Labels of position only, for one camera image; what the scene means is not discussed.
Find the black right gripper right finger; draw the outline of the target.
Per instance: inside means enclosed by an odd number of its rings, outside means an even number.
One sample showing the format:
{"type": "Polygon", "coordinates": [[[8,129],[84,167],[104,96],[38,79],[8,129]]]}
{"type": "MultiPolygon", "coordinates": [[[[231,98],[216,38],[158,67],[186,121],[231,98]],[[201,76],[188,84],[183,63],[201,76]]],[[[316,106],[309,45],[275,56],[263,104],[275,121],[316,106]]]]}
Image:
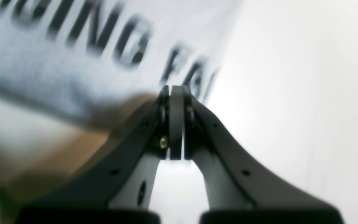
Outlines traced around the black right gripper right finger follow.
{"type": "Polygon", "coordinates": [[[209,211],[201,224],[343,224],[331,204],[260,164],[220,120],[183,87],[184,158],[202,172],[209,211]]]}

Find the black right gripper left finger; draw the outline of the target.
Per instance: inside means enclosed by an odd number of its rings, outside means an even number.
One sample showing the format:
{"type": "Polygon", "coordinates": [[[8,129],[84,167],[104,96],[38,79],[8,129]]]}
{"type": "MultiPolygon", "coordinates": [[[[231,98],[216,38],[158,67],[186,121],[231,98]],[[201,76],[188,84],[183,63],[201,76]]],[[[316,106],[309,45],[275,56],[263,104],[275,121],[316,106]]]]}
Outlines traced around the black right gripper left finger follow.
{"type": "Polygon", "coordinates": [[[159,162],[182,156],[184,94],[165,86],[122,142],[69,183],[25,205],[16,224],[160,224],[148,210],[159,162]]]}

